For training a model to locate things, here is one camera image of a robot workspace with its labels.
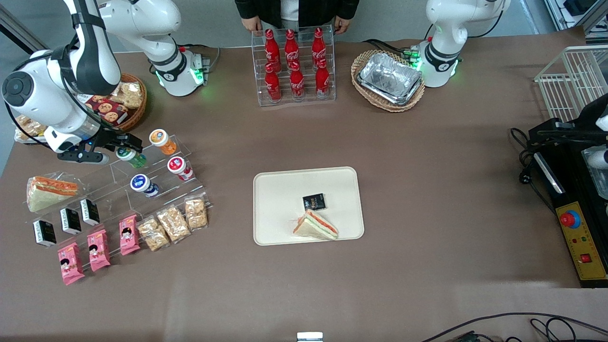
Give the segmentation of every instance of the red emergency stop button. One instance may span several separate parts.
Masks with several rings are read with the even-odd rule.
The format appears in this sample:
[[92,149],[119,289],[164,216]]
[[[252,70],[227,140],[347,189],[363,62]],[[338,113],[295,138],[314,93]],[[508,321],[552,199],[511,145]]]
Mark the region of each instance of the red emergency stop button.
[[566,227],[576,229],[581,225],[581,217],[576,211],[568,210],[559,216],[559,221]]

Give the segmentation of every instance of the black jacket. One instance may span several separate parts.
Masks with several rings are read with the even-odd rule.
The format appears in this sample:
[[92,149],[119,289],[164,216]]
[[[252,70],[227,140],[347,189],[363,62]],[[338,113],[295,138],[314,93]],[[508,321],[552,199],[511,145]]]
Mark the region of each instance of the black jacket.
[[[281,0],[235,0],[243,19],[259,16],[262,21],[281,28]],[[336,15],[352,19],[359,0],[300,0],[299,25],[319,26]]]

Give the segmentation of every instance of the acrylic bottle rack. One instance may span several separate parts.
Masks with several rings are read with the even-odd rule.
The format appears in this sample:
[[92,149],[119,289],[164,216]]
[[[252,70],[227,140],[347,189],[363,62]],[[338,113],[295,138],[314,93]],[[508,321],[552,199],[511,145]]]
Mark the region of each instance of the acrylic bottle rack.
[[[205,198],[207,207],[210,203],[207,199],[205,189],[199,179],[195,177],[187,181],[182,181],[177,175],[167,170],[167,162],[173,156],[181,156],[188,160],[190,150],[174,135],[171,136],[178,148],[173,155],[165,155],[155,146],[148,146],[143,149],[142,154],[146,156],[146,164],[135,169],[126,161],[115,161],[101,169],[79,178],[78,195],[66,201],[55,204],[41,211],[31,213],[33,219],[28,222],[30,228],[37,220],[44,220],[53,224],[57,244],[48,248],[57,251],[60,248],[76,242],[80,250],[80,259],[83,262],[85,271],[89,268],[88,246],[86,236],[101,229],[105,229],[108,236],[108,247],[110,257],[119,254],[120,251],[120,232],[119,222],[131,215],[137,215],[137,221],[154,214],[159,209],[168,204],[175,204],[184,212],[183,198],[188,195],[202,194]],[[160,192],[153,198],[146,197],[143,193],[138,193],[131,188],[131,178],[138,173],[145,174],[150,180],[156,183]],[[80,222],[82,232],[72,235],[61,229],[60,210],[69,208],[78,212],[82,219],[80,200],[87,198],[97,205],[99,211],[100,224],[90,226],[85,222]],[[140,245],[144,248],[143,237],[140,237]]]
[[[330,93],[326,99],[317,97],[315,71],[313,70],[313,40],[314,29],[321,27],[323,29],[323,40],[325,42],[325,59],[327,60],[327,71],[330,73]],[[266,89],[266,49],[264,44],[266,38],[264,31],[253,31],[251,33],[251,50],[254,56],[254,73],[255,83],[257,87],[258,103],[260,106],[284,105],[286,103],[296,103],[291,96],[291,84],[289,82],[289,71],[285,60],[285,29],[274,30],[274,39],[277,41],[279,53],[281,56],[281,72],[277,74],[280,89],[281,101],[272,103]],[[306,96],[301,102],[316,102],[316,101],[332,101],[336,99],[336,66],[334,61],[334,29],[331,25],[301,27],[300,32],[295,36],[298,47],[300,48],[300,70],[304,75],[304,89]]]

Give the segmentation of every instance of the pink snack package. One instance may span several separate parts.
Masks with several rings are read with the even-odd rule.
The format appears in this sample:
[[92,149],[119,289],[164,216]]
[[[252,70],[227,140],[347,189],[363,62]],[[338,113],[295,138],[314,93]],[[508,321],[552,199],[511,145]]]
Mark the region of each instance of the pink snack package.
[[93,272],[101,267],[110,266],[110,255],[108,249],[108,237],[106,230],[102,229],[86,237],[89,243],[89,261]]
[[120,253],[124,256],[139,249],[139,235],[135,229],[136,217],[137,215],[129,216],[119,223]]
[[82,272],[82,263],[78,256],[78,245],[76,243],[60,249],[58,255],[61,263],[61,277],[66,285],[85,276]]

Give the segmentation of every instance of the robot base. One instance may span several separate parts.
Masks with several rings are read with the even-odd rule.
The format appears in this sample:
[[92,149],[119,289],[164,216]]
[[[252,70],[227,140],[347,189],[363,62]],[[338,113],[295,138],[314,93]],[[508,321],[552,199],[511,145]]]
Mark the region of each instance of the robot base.
[[[424,85],[427,87],[441,87],[447,83],[450,77],[452,77],[452,72],[458,63],[439,63],[438,66],[435,67],[425,53],[428,45],[428,41],[420,43],[420,71],[422,72],[422,79],[424,80]],[[431,56],[431,58],[432,57],[435,57],[434,62],[437,64],[438,58],[436,56]]]
[[202,86],[204,79],[197,78],[195,70],[199,70],[195,66],[196,55],[190,51],[182,52],[186,57],[186,68],[178,75],[174,81],[163,80],[159,76],[161,85],[167,90],[167,92],[173,96],[186,96],[190,95],[198,87]]

